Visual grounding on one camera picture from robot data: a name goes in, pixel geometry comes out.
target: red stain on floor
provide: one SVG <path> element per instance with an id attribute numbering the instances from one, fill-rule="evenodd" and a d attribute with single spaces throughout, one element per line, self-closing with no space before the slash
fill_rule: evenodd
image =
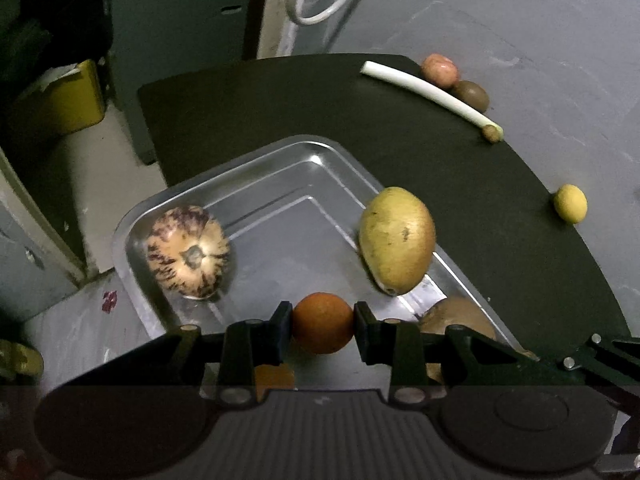
<path id="1" fill-rule="evenodd" d="M 102 298 L 104 300 L 104 303 L 102 304 L 102 311 L 106 312 L 107 314 L 110 314 L 111 311 L 116 306 L 116 303 L 118 302 L 118 291 L 117 290 L 107 290 L 102 295 Z"/>

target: tray rim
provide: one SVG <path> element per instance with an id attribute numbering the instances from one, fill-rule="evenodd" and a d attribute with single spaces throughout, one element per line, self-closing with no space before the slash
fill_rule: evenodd
<path id="1" fill-rule="evenodd" d="M 168 187 L 167 189 L 164 189 L 133 206 L 133 208 L 123 216 L 114 231 L 112 237 L 113 263 L 116 273 L 122 280 L 124 288 L 131 299 L 136 313 L 138 314 L 138 317 L 150 338 L 156 338 L 164 335 L 167 330 L 163 327 L 162 320 L 156 313 L 155 309 L 146 301 L 146 298 L 144 297 L 138 282 L 133 276 L 127 261 L 125 250 L 127 237 L 129 237 L 129 234 L 138 219 L 168 200 L 172 200 L 177 196 L 188 192 L 194 187 L 204 184 L 205 182 L 226 173 L 227 171 L 231 171 L 263 156 L 272 155 L 274 152 L 289 148 L 296 144 L 319 144 L 328 148 L 338 155 L 375 193 L 379 193 L 384 189 L 384 186 L 382 186 L 382 184 L 380 184 L 379 181 L 338 142 L 327 139 L 326 137 L 296 135 L 272 142 L 271 144 L 267 144 L 257 150 L 245 153 L 244 155 L 240 155 L 228 162 L 215 166 L 210 170 L 203 171 L 202 173 L 199 173 L 198 175 L 195 175 L 179 184 Z M 473 299 L 476 305 L 484 311 L 484 314 L 491 320 L 504 340 L 506 340 L 514 350 L 524 351 L 524 348 L 520 345 L 502 319 L 497 315 L 497 312 L 489 305 L 488 301 L 480 294 L 462 270 L 451 258 L 449 258 L 447 253 L 437 243 L 433 254 L 443 266 L 448 267 L 454 279 Z"/>

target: aluminum baking tray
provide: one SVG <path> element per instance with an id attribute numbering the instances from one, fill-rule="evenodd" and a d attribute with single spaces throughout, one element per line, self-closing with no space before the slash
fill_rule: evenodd
<path id="1" fill-rule="evenodd" d="M 422 282 L 404 296 L 380 292 L 356 245 L 362 210 L 383 186 L 339 144 L 294 136 L 206 171 L 133 208 L 113 239 L 116 271 L 148 334 L 195 323 L 222 332 L 243 319 L 268 319 L 280 301 L 295 305 L 307 294 L 332 292 L 349 304 L 367 301 L 378 319 L 417 320 L 449 295 L 471 298 L 498 337 L 522 349 L 458 267 L 436 246 Z M 146 237 L 164 211 L 199 205 L 221 223 L 230 263 L 218 292 L 187 300 L 162 290 L 146 264 Z M 309 356 L 294 344 L 287 361 L 296 384 L 319 388 L 383 388 L 386 365 L 360 361 L 354 340 L 329 356 Z"/>

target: dark green table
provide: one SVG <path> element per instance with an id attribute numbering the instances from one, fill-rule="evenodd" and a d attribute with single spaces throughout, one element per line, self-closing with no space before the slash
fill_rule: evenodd
<path id="1" fill-rule="evenodd" d="M 142 87 L 167 184 L 283 137 L 329 137 L 384 186 L 424 201 L 438 243 L 524 347 L 559 358 L 594 332 L 628 335 L 600 268 L 509 147 L 510 132 L 488 145 L 444 108 L 361 76 L 367 59 L 419 75 L 402 56 L 331 54 L 243 62 Z"/>

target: orange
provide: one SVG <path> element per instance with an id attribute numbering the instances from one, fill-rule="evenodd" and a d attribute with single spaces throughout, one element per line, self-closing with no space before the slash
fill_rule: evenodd
<path id="1" fill-rule="evenodd" d="M 295 387 L 293 370 L 287 364 L 280 366 L 259 365 L 255 367 L 255 394 L 262 400 L 267 390 L 292 390 Z"/>
<path id="2" fill-rule="evenodd" d="M 335 294 L 315 292 L 293 309 L 291 330 L 305 350 L 332 354 L 353 337 L 353 310 Z"/>

